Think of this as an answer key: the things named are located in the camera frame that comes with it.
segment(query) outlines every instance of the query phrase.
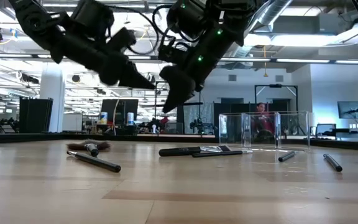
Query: clear acrylic box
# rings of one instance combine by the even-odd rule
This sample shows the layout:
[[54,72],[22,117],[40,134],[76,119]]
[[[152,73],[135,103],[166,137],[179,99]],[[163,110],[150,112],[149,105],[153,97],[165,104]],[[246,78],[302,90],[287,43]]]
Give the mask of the clear acrylic box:
[[219,143],[231,147],[249,147],[250,116],[245,113],[220,114]]
[[286,111],[280,113],[282,149],[310,150],[309,113]]
[[276,112],[248,113],[250,116],[251,147],[280,149],[280,114]]
[[292,111],[220,114],[219,143],[252,149],[309,151],[308,113]]

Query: wall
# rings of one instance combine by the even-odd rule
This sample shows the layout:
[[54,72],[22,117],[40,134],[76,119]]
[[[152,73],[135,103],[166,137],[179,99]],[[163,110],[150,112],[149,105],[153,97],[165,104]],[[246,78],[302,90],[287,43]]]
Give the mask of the wall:
[[[268,77],[264,77],[265,70],[258,71],[247,69],[214,69],[205,81],[204,89],[201,92],[201,101],[208,103],[220,103],[221,98],[243,98],[245,103],[255,101],[254,85],[276,84],[275,76],[283,75],[282,85],[291,85],[291,73],[285,69],[268,69]],[[228,75],[237,75],[236,82],[229,82]],[[265,88],[257,97],[258,102],[267,102],[269,99],[293,99],[295,97],[286,88]],[[191,102],[198,102],[199,94],[190,99]]]
[[348,128],[352,119],[339,119],[338,101],[358,101],[358,65],[311,66],[313,112],[319,123]]
[[298,86],[298,110],[313,111],[311,70],[310,65],[305,65],[292,73],[292,82]]

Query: black handle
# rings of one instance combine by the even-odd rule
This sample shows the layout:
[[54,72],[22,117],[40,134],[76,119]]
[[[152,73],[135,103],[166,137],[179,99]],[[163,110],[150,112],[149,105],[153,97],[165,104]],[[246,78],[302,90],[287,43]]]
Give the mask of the black handle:
[[108,170],[111,170],[113,172],[119,172],[121,170],[121,166],[117,164],[113,164],[108,161],[104,161],[92,156],[88,156],[86,154],[77,153],[75,154],[75,157],[77,159],[81,159],[82,161],[89,162],[90,164],[96,165],[98,167],[102,167]]
[[91,156],[96,157],[99,154],[98,146],[95,144],[87,144],[86,150],[91,154]]
[[341,165],[339,165],[339,163],[337,163],[329,154],[324,154],[323,156],[337,172],[342,171]]
[[279,157],[279,158],[278,158],[278,161],[284,162],[284,161],[286,161],[287,159],[292,158],[292,157],[294,157],[294,156],[295,156],[295,151],[292,151],[292,152],[289,152],[289,153],[285,154],[284,156]]
[[160,156],[189,156],[200,152],[200,147],[184,147],[176,149],[161,149],[158,153]]
[[192,154],[194,158],[208,157],[208,156],[230,156],[241,155],[242,151],[230,151],[230,152],[209,152],[209,153],[195,153]]

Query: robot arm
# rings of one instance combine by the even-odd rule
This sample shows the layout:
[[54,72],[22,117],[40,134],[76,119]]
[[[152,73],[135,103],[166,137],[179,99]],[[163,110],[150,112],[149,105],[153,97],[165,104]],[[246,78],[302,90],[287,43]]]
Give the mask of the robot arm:
[[23,31],[56,63],[64,56],[99,73],[107,85],[154,89],[123,54],[136,39],[122,28],[107,42],[106,31],[114,23],[112,10],[94,0],[82,0],[69,17],[65,12],[49,14],[36,0],[9,0]]
[[[49,50],[55,62],[60,63],[66,56],[98,72],[100,80],[107,85],[120,81],[122,86],[155,88],[123,54],[136,43],[134,35],[122,28],[109,41],[105,38],[106,30],[110,30],[114,23],[114,16],[104,4],[96,0],[80,0],[69,17],[65,12],[49,14],[36,0],[9,2],[23,31],[43,49]],[[207,0],[202,4],[198,0],[178,0],[170,6],[165,32],[152,22],[157,36],[162,34],[159,59],[174,64],[160,72],[170,85],[164,113],[190,99],[194,91],[203,89],[206,77],[219,59],[233,43],[243,45],[244,34],[252,28],[255,15],[263,13],[272,2],[274,0]],[[358,10],[358,0],[352,2]],[[197,43],[194,46],[180,43],[186,46],[186,51],[173,46],[175,38],[164,45],[169,30]]]

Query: black marker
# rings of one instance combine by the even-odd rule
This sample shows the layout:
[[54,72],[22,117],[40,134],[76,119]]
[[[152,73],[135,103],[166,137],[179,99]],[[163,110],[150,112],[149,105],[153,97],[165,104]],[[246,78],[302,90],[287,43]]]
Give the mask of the black marker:
[[287,159],[294,157],[295,154],[296,154],[295,151],[289,152],[289,153],[285,154],[284,156],[280,156],[280,157],[278,158],[278,161],[284,162],[284,161],[286,161]]
[[101,159],[98,159],[98,158],[95,158],[92,156],[88,156],[86,154],[73,152],[73,151],[67,151],[67,154],[75,156],[77,159],[80,159],[85,162],[89,162],[90,164],[96,165],[98,167],[102,167],[102,168],[111,170],[113,172],[120,172],[120,170],[121,170],[120,165],[113,164],[111,162],[104,161],[104,160],[101,160]]
[[252,150],[239,150],[230,152],[207,152],[207,153],[195,153],[192,154],[194,158],[209,157],[209,156],[231,156],[252,153]]
[[225,152],[230,151],[228,146],[201,146],[201,147],[181,147],[174,149],[159,150],[160,156],[189,156],[200,152]]
[[323,156],[337,172],[342,171],[341,165],[339,165],[339,163],[337,163],[329,154],[324,154]]

